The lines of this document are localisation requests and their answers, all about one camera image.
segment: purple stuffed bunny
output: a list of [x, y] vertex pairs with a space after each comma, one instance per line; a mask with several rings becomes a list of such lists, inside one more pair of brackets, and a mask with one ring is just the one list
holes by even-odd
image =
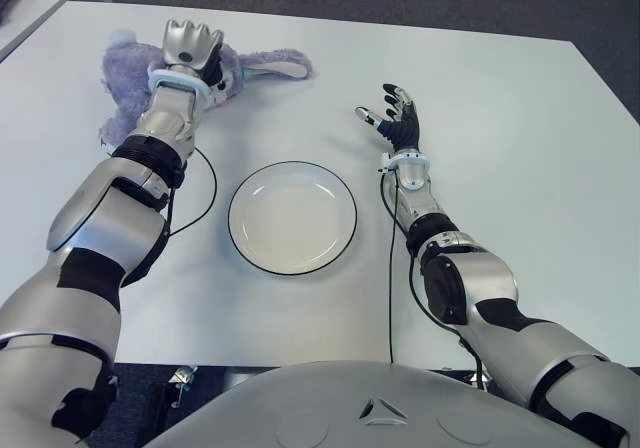
[[[220, 49], [220, 65], [222, 79], [210, 87], [214, 100], [212, 106], [220, 106], [240, 93], [245, 81], [256, 75], [271, 74], [303, 80], [312, 73], [311, 62], [299, 51], [284, 49], [238, 55], [226, 43]], [[149, 72], [158, 68], [165, 68], [160, 48], [138, 43], [130, 31], [112, 35], [102, 70], [104, 84], [118, 108], [100, 128], [102, 144], [109, 153], [133, 131], [138, 118], [149, 107]]]

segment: wire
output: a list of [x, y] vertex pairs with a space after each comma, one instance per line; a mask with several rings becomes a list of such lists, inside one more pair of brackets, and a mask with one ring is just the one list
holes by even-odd
[[[384, 181], [384, 175], [382, 175], [381, 177], [381, 182], [380, 182], [380, 189], [382, 190], [382, 182]], [[396, 244], [396, 226], [400, 226], [398, 223], [398, 177], [396, 176], [396, 196], [395, 196], [395, 206], [393, 207], [393, 224], [391, 226], [391, 247], [389, 248], [389, 360], [391, 360], [391, 363], [395, 363], [394, 357], [393, 357], [393, 330], [392, 330], [392, 319], [391, 319], [391, 312], [392, 310], [392, 293], [393, 293], [393, 248]]]
[[[389, 208], [389, 204], [387, 203], [387, 199], [384, 196], [384, 179], [385, 179], [385, 174], [383, 174], [380, 178], [380, 197], [382, 198], [382, 203], [384, 204], [384, 207], [387, 210], [387, 213], [389, 213], [389, 216], [391, 216], [391, 218], [393, 219], [393, 234], [391, 236], [391, 250], [389, 253], [389, 354], [390, 354], [390, 358], [391, 358], [391, 363], [394, 363], [394, 358], [393, 358], [393, 342], [392, 342], [392, 338], [391, 338], [391, 292], [392, 292], [392, 276], [391, 276], [391, 263], [393, 261], [393, 247], [395, 244], [395, 234], [396, 234], [396, 226], [398, 228], [400, 228], [400, 231], [402, 231], [402, 234], [405, 236], [405, 238], [407, 237], [407, 232], [406, 230], [402, 227], [402, 225], [400, 225], [400, 222], [398, 221], [398, 189], [399, 189], [399, 185], [398, 185], [398, 177], [397, 175], [395, 175], [395, 202], [394, 202], [394, 210], [391, 211], [391, 208]], [[416, 302], [416, 304], [418, 305], [418, 308], [420, 308], [420, 311], [422, 311], [422, 313], [424, 313], [427, 318], [429, 318], [429, 320], [431, 320], [436, 326], [438, 326], [439, 328], [442, 328], [444, 331], [447, 331], [455, 336], [458, 337], [458, 342], [459, 344], [465, 348], [469, 354], [471, 356], [473, 356], [473, 358], [476, 361], [476, 386], [479, 390], [484, 390], [484, 382], [482, 381], [482, 360], [480, 359], [480, 357], [478, 356], [478, 354], [475, 352], [475, 350], [471, 347], [471, 345], [469, 345], [469, 343], [467, 342], [467, 340], [465, 340], [462, 335], [460, 335], [460, 333], [458, 333], [457, 330], [455, 330], [454, 328], [451, 328], [450, 326], [445, 325], [444, 323], [442, 323], [440, 320], [438, 320], [435, 316], [433, 316], [433, 314], [427, 309], [426, 306], [424, 306], [424, 304], [422, 303], [422, 301], [420, 300], [420, 298], [418, 297], [418, 293], [416, 291], [416, 287], [413, 284], [413, 269], [415, 267], [415, 256], [411, 256], [411, 260], [409, 261], [409, 288], [411, 289], [411, 295], [413, 296], [414, 301]]]
[[167, 222], [165, 223], [165, 227], [167, 231], [171, 230], [171, 220], [173, 219], [173, 200], [175, 199], [176, 189], [171, 188], [169, 192], [169, 206], [167, 207]]
[[[207, 215], [207, 213], [209, 213], [211, 211], [211, 208], [213, 207], [213, 204], [216, 201], [216, 197], [218, 196], [218, 177], [216, 176], [216, 170], [213, 169], [213, 165], [209, 161], [209, 158], [207, 158], [204, 155], [204, 153], [202, 153], [202, 151], [200, 151], [198, 148], [196, 148], [195, 150], [200, 154], [200, 156], [204, 159], [204, 161], [207, 163], [207, 165], [209, 165], [209, 169], [211, 170], [211, 174], [213, 175], [213, 182], [215, 184], [215, 187], [214, 187], [214, 190], [213, 190], [213, 196], [211, 197], [211, 202], [209, 203], [209, 206], [207, 206], [207, 209], [204, 210], [204, 212], [200, 216], [198, 216], [195, 220], [187, 223], [183, 227], [178, 228], [176, 231], [171, 232], [171, 234], [169, 236], [177, 235], [181, 231], [184, 231], [187, 228], [189, 228], [190, 226], [195, 225], [202, 218], [204, 218]], [[173, 193], [171, 194], [171, 197], [169, 198], [169, 208], [168, 208], [168, 212], [167, 212], [167, 220], [171, 219], [172, 211], [173, 211]]]
[[[389, 213], [389, 216], [395, 221], [395, 225], [400, 228], [400, 231], [402, 232], [402, 234], [404, 235], [404, 237], [407, 237], [407, 231], [402, 227], [402, 225], [400, 224], [400, 222], [398, 221], [398, 217], [396, 216], [398, 214], [398, 210], [395, 210], [395, 214], [394, 212], [391, 211], [391, 208], [389, 208], [389, 204], [387, 203], [387, 197], [384, 196], [384, 177], [385, 175], [383, 174], [380, 177], [380, 198], [382, 198], [382, 203], [384, 204], [384, 207], [387, 210], [387, 213]], [[396, 202], [398, 201], [398, 178], [396, 176]]]
[[484, 391], [484, 381], [482, 381], [482, 360], [478, 355], [474, 355], [476, 359], [476, 387]]

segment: metal bracket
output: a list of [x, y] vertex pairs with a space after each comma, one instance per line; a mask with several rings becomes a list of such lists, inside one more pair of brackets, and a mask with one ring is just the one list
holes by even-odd
[[169, 384], [175, 384], [175, 388], [180, 390], [178, 399], [171, 403], [171, 408], [180, 408], [182, 393], [191, 389], [191, 383], [193, 383], [196, 371], [198, 371], [198, 367], [195, 365], [181, 366], [169, 379]]

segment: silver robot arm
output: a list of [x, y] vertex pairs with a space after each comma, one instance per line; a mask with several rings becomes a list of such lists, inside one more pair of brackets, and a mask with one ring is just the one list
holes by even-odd
[[509, 267], [458, 230], [431, 194], [426, 159], [418, 151], [415, 104], [384, 85], [391, 121], [359, 107], [356, 114], [387, 137], [395, 155], [383, 158], [386, 192], [417, 257], [432, 314], [453, 325], [514, 403], [602, 447], [640, 444], [640, 377], [562, 326], [518, 309]]
[[167, 24], [169, 68], [150, 76], [148, 111], [53, 221], [45, 266], [0, 308], [1, 446], [83, 446], [104, 418], [117, 390], [118, 291], [145, 276], [167, 243], [160, 211], [193, 153], [222, 38]]

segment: bunny ear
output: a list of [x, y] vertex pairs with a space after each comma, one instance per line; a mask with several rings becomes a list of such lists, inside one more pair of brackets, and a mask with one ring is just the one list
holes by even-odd
[[296, 50], [276, 50], [240, 55], [245, 76], [274, 74], [303, 80], [311, 76], [311, 61]]

